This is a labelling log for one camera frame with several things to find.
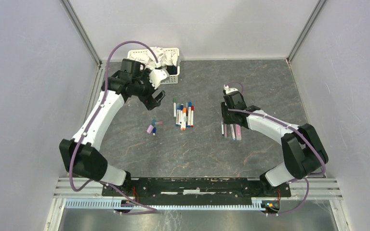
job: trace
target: white wall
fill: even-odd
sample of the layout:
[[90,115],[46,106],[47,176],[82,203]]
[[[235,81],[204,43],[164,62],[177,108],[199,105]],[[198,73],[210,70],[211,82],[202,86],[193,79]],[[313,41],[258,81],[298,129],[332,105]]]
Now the white wall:
[[[186,59],[285,58],[317,0],[71,0],[102,59],[120,42],[178,47]],[[123,47],[121,59],[139,45]]]
[[370,1],[328,1],[292,69],[352,228],[370,230]]
[[58,0],[0,1],[0,231],[43,229],[95,69]]

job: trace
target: green marker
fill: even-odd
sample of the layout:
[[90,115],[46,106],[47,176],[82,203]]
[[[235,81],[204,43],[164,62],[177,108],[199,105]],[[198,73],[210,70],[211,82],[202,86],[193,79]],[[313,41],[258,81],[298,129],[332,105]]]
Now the green marker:
[[176,118],[176,100],[173,99],[173,117]]

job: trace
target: gray marble tabletop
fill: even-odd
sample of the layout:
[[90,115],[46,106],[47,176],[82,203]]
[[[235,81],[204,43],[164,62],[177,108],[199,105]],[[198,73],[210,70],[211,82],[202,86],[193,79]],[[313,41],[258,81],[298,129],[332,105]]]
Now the gray marble tabletop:
[[[160,86],[166,92],[160,107],[147,111],[132,97],[117,113],[100,150],[110,164],[133,177],[258,177],[283,161],[281,146],[258,132],[242,128],[241,141],[224,138],[220,102],[223,84],[240,81],[247,105],[304,124],[300,96],[284,60],[182,61],[180,66],[178,84]],[[110,74],[118,69],[119,63],[113,63]],[[175,126],[173,98],[195,106],[194,128]],[[156,136],[145,131],[153,118],[163,121],[156,125]]]

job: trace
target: white cloth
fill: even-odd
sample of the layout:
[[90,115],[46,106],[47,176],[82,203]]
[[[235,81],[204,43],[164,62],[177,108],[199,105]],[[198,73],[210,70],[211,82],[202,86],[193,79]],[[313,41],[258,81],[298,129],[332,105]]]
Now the white cloth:
[[[151,47],[151,49],[157,56],[158,62],[161,63],[161,66],[178,66],[178,54],[175,50],[164,51],[162,47]],[[128,58],[144,63],[145,66],[151,70],[154,70],[156,67],[155,58],[150,51],[147,51],[146,53],[132,52]]]

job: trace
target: laundry basket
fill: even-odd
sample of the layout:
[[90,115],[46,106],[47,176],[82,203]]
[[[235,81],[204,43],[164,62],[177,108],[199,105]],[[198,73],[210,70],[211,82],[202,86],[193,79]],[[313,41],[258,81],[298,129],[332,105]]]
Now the laundry basket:
[[[181,60],[179,59],[179,48],[163,48],[164,51],[176,51],[176,53],[178,54],[178,65],[176,67],[176,74],[175,75],[170,75],[170,77],[166,80],[164,80],[163,82],[161,82],[161,84],[176,84],[178,83],[178,75],[179,75],[179,64],[181,62]],[[147,49],[144,49],[144,50],[131,50],[128,52],[128,55],[127,55],[127,58],[129,58],[131,56],[132,53],[146,53],[148,50]]]

